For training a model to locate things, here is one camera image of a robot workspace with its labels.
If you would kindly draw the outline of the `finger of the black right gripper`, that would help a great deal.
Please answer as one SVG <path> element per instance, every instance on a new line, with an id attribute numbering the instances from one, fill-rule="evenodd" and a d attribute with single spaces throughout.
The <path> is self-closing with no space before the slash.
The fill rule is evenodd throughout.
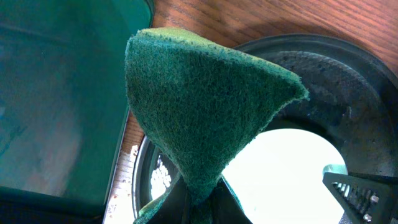
<path id="1" fill-rule="evenodd" d="M 326 172 L 323 184 L 352 223 L 397 223 L 396 177 Z"/>

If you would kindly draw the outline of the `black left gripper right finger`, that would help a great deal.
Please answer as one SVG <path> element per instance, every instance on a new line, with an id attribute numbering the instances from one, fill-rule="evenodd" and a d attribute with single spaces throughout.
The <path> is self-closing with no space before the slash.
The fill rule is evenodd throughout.
<path id="1" fill-rule="evenodd" d="M 211 193 L 212 224 L 251 224 L 222 177 Z"/>

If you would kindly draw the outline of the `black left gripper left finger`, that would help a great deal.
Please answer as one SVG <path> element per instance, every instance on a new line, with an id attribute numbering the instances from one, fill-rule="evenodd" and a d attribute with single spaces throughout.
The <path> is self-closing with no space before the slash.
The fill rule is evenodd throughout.
<path id="1" fill-rule="evenodd" d="M 180 177 L 148 224 L 189 224 L 190 194 Z"/>

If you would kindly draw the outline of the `green scouring sponge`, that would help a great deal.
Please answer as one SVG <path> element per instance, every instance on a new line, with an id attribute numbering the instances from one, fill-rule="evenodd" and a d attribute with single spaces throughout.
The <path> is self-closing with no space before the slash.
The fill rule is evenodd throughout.
<path id="1" fill-rule="evenodd" d="M 212 223 L 211 193 L 224 168 L 282 108 L 308 97 L 295 73 L 172 27 L 132 36 L 125 73 L 137 122 L 178 169 L 137 223 L 148 223 L 180 177 L 190 194 L 189 222 Z"/>

